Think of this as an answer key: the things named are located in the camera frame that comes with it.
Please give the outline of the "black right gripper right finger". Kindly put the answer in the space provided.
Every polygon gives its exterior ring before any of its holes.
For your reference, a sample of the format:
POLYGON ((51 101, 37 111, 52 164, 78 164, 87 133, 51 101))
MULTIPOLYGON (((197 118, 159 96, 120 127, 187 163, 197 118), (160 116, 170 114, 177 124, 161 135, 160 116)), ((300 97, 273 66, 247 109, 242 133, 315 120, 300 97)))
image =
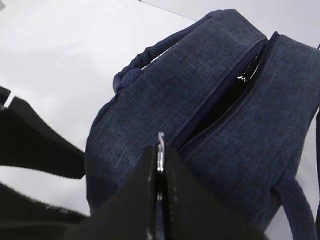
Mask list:
POLYGON ((265 240, 265 234, 220 203, 165 145, 163 226, 167 240, 265 240))

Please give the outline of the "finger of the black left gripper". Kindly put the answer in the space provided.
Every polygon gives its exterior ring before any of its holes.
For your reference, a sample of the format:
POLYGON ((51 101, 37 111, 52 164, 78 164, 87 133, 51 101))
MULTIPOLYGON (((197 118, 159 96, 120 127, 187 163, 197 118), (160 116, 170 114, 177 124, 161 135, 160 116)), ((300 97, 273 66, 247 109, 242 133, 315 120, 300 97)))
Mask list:
POLYGON ((0 164, 81 179, 84 153, 49 127, 23 99, 0 89, 0 164))
POLYGON ((61 240, 65 232, 86 218, 77 211, 32 199, 0 185, 2 240, 61 240))

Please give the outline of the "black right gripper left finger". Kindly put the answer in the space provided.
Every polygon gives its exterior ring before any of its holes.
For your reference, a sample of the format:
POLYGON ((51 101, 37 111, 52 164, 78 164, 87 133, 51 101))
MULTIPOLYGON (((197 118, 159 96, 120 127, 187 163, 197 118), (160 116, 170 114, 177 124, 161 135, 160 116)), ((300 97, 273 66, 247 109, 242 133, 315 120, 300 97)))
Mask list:
POLYGON ((156 239, 157 162, 158 147, 146 147, 127 182, 62 239, 156 239))

